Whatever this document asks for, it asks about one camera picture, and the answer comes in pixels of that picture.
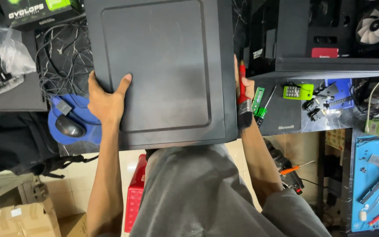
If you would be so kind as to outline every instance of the hand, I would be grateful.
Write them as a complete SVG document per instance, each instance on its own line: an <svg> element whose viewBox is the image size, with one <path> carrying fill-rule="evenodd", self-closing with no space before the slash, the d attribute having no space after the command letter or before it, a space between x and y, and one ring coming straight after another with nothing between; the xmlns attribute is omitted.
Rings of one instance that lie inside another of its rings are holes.
<svg viewBox="0 0 379 237"><path fill-rule="evenodd" d="M236 83L236 99L240 96L240 89L239 89L239 67L238 67L238 60L236 59L236 55L234 55L234 66L235 66L235 83ZM247 78L242 78L242 84L246 87L245 90L245 96L250 98L251 100L255 96L254 88L255 88L255 82L253 80L248 80Z"/></svg>
<svg viewBox="0 0 379 237"><path fill-rule="evenodd" d="M106 93L97 83L94 71L88 77L88 92L90 94L88 109L102 123L118 125L124 114L124 98L131 84L132 75L127 74L122 78L118 89L113 93Z"/></svg>

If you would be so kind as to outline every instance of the white fan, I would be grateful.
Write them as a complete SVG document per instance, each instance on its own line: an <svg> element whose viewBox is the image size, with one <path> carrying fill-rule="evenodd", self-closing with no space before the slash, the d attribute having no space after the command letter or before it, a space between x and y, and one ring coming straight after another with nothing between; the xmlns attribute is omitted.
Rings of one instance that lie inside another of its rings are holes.
<svg viewBox="0 0 379 237"><path fill-rule="evenodd" d="M361 37L361 42L364 44L378 43L379 42L379 10L374 9L369 17L362 19L359 25L361 24L362 24L361 29L358 30L358 35Z"/></svg>

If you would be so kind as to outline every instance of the person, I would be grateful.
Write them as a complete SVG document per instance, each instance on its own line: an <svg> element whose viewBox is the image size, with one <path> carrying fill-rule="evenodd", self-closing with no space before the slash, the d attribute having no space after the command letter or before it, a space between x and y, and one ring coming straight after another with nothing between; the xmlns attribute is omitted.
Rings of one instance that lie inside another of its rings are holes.
<svg viewBox="0 0 379 237"><path fill-rule="evenodd" d="M235 57L235 81L239 85ZM254 82L242 78L246 96ZM120 236L124 213L118 131L132 75L113 94L90 74L89 110L102 123L96 177L87 209L90 236ZM306 201L283 189L255 122L241 132L260 213L224 144L164 148L148 159L145 187L131 237L330 236Z"/></svg>

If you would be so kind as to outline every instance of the green screwdriver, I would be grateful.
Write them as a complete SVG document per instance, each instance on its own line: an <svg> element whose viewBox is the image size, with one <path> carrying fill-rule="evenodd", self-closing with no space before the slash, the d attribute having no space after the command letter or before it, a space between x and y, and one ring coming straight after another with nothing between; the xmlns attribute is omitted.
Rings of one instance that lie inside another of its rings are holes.
<svg viewBox="0 0 379 237"><path fill-rule="evenodd" d="M267 105L268 105L268 103L270 102L271 97L273 97L273 94L274 94L274 91L276 90L276 87L277 87L277 86L274 86L274 88L273 88L273 92L271 93L270 98L269 98L269 100L267 101L266 106L264 106L264 108L260 108L260 109L258 110L258 116L255 118L255 121L257 122L257 126L258 126L258 128L260 128L260 127L261 127L261 124L263 124L264 116L265 116L266 113L267 113Z"/></svg>

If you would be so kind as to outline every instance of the green ram module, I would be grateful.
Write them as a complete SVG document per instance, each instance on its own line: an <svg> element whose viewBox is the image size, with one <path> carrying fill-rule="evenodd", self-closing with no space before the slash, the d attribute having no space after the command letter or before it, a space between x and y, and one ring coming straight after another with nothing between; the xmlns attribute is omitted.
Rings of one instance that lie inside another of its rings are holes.
<svg viewBox="0 0 379 237"><path fill-rule="evenodd" d="M252 113L254 116L258 116L261 99L263 98L264 88L257 87L257 91L255 92L254 99L252 100Z"/></svg>

